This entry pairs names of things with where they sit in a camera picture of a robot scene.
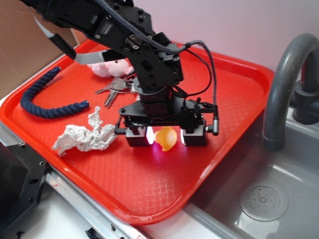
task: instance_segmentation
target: gray faucet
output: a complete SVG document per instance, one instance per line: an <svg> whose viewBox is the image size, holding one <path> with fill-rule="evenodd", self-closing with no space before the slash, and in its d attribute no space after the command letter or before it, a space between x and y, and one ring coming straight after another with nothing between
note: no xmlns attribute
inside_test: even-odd
<svg viewBox="0 0 319 239"><path fill-rule="evenodd" d="M297 82L300 71L301 80ZM276 69L264 116L264 147L274 152L284 148L289 104L294 108L296 121L303 124L318 122L318 99L319 40L305 33L289 44Z"/></svg>

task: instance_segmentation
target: gray sink basin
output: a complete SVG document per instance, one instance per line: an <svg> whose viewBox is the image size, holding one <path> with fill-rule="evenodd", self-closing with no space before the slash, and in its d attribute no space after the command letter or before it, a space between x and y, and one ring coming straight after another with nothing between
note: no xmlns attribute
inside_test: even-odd
<svg viewBox="0 0 319 239"><path fill-rule="evenodd" d="M258 118L190 202L243 238L319 238L319 131L292 120L286 147L262 147Z"/></svg>

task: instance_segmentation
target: twisted rope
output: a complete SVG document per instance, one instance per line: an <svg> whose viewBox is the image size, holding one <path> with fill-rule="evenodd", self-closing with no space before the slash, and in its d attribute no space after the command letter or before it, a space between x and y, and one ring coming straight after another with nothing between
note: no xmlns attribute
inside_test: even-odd
<svg viewBox="0 0 319 239"><path fill-rule="evenodd" d="M69 104L67 106L44 109L40 106L36 106L32 103L32 99L45 87L50 81L56 77L56 75L60 72L60 67L55 67L53 70L45 73L38 81L33 83L30 88L28 88L22 95L20 100L20 105L24 108L28 113L45 118L45 119L55 119L65 116L71 116L76 113L83 111L84 109L90 106L88 101L83 101L81 103Z"/></svg>

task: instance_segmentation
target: white tissue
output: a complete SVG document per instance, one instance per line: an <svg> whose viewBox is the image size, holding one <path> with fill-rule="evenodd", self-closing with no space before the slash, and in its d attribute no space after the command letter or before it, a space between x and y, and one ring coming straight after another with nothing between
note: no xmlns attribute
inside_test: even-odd
<svg viewBox="0 0 319 239"><path fill-rule="evenodd" d="M100 120L100 110L101 108L97 106L95 112L89 115L89 125L93 127L92 131L84 126L69 124L66 126L63 135L58 137L52 149L59 149L59 156L63 156L66 154L66 150L73 147L77 147L82 152L108 148L116 138L114 134L115 126L107 124L101 128L103 121Z"/></svg>

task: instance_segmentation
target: pink plush toy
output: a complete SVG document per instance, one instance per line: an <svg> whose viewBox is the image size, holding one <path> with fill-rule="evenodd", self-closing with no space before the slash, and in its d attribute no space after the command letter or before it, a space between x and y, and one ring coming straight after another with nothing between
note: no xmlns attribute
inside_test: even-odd
<svg viewBox="0 0 319 239"><path fill-rule="evenodd" d="M124 59L88 65L100 77L121 77L128 75L134 68Z"/></svg>

